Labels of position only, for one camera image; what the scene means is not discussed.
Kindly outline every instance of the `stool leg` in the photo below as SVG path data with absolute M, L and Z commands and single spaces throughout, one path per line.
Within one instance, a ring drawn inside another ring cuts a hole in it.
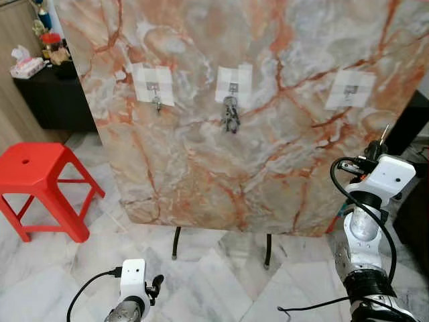
M 83 166 L 82 162 L 70 151 L 68 157 L 70 158 L 71 163 L 76 167 L 76 169 L 80 172 L 80 174 L 84 177 L 84 179 L 92 186 L 96 193 L 98 193 L 101 198 L 104 198 L 106 193 L 102 190 L 99 184 L 94 180 L 94 178 L 90 175 L 90 173 Z
M 88 228 L 56 185 L 44 191 L 40 200 L 76 243 L 83 243 L 89 238 Z
M 23 230 L 21 222 L 16 217 L 15 211 L 9 206 L 9 203 L 6 201 L 6 199 L 3 196 L 0 196 L 0 210 L 5 215 L 6 219 L 13 228 L 15 228 L 18 235 L 21 237 L 23 242 L 30 242 L 32 239 L 30 236 Z

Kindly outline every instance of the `tissue box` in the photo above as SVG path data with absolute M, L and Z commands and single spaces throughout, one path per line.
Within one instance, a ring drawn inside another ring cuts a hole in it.
M 44 67 L 43 59 L 26 58 L 10 69 L 13 78 L 28 79 Z

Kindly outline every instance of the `black metal stand leg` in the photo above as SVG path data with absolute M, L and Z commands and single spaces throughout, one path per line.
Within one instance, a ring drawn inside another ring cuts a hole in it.
M 172 260 L 176 260 L 176 258 L 177 258 L 177 244 L 179 242 L 179 236 L 180 236 L 180 230 L 181 229 L 182 229 L 181 227 L 176 227 L 176 232 L 174 233 Z
M 271 259 L 271 234 L 267 234 L 267 253 L 265 255 L 265 262 L 263 267 L 267 270 L 269 268 L 269 260 Z

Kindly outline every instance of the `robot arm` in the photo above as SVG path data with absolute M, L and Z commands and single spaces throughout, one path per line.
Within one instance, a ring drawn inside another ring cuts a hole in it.
M 345 188 L 345 194 L 349 194 L 384 223 L 387 218 L 383 216 L 386 213 L 381 207 L 387 205 L 389 199 L 397 195 L 416 172 L 411 164 L 398 158 L 373 153 L 377 145 L 381 146 L 381 142 L 371 142 L 365 152 L 372 149 L 372 153 L 365 153 L 365 157 L 347 158 L 347 161 L 339 159 L 337 164 L 338 169 L 357 175 L 357 178 Z M 393 274 L 390 274 L 389 278 L 381 266 L 380 226 L 355 203 L 349 205 L 342 225 L 344 230 L 334 233 L 333 252 L 336 271 L 348 296 L 352 298 L 352 322 L 417 321 L 410 312 L 398 306 L 395 292 L 391 287 Z M 370 300 L 385 306 L 377 305 Z
M 109 313 L 105 322 L 140 322 L 147 316 L 150 307 L 155 305 L 164 277 L 156 276 L 152 286 L 148 286 L 145 270 L 145 260 L 124 261 L 119 304 Z

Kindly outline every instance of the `black cabinet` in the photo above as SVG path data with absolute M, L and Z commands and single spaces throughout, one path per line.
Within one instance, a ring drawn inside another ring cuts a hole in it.
M 45 67 L 30 79 L 13 79 L 44 129 L 96 131 L 79 79 L 59 79 Z

